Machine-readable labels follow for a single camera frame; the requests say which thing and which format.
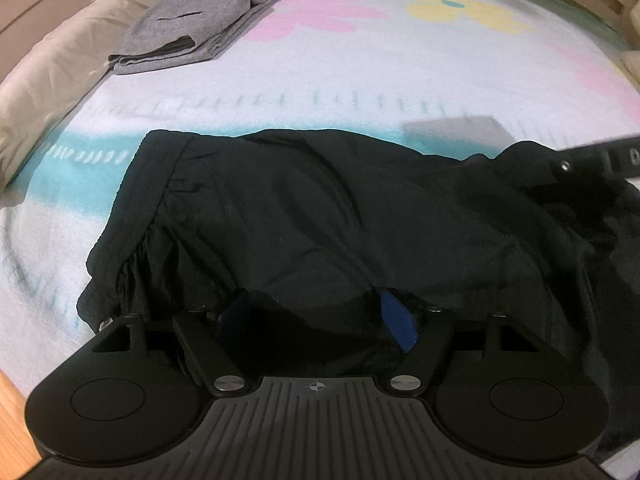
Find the floral bed blanket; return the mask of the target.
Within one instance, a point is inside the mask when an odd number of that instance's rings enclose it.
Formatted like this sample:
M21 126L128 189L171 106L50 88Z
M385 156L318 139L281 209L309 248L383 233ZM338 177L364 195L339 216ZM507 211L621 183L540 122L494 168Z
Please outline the floral bed blanket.
M76 301L142 138L337 128L424 154L632 136L626 44L562 0L282 0L214 60L106 74L1 195L1 368L29 393L86 342Z

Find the beige pillow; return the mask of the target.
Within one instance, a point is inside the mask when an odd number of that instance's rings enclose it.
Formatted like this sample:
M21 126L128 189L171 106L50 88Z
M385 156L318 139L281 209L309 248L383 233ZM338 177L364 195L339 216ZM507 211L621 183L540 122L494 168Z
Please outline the beige pillow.
M32 47L1 84L1 185L108 70L130 27L160 0L96 0Z

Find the black pants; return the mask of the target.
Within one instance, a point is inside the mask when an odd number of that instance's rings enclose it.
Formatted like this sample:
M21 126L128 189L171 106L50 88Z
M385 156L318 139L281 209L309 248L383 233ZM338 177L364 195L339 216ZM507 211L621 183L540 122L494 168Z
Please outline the black pants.
M533 142L426 156L340 130L156 130L127 169L77 311L92 328L203 312L239 366L361 376L401 358L380 296L501 311L603 390L598 456L639 435L639 193L562 177Z

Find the folded grey garment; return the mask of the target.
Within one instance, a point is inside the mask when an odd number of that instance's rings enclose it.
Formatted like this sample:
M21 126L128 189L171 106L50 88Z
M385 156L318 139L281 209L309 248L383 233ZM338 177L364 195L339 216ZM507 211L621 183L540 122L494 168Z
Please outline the folded grey garment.
M119 75L216 58L279 0L160 0L108 57Z

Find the floral folded quilt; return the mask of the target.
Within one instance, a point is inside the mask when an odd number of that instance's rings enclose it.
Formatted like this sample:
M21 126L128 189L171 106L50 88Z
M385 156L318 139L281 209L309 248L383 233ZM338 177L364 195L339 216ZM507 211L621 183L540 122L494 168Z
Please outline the floral folded quilt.
M620 57L622 58L622 62L626 70L628 70L628 72L631 73L632 76L634 76L634 79L637 82L640 82L640 51L639 50L624 51L620 55Z

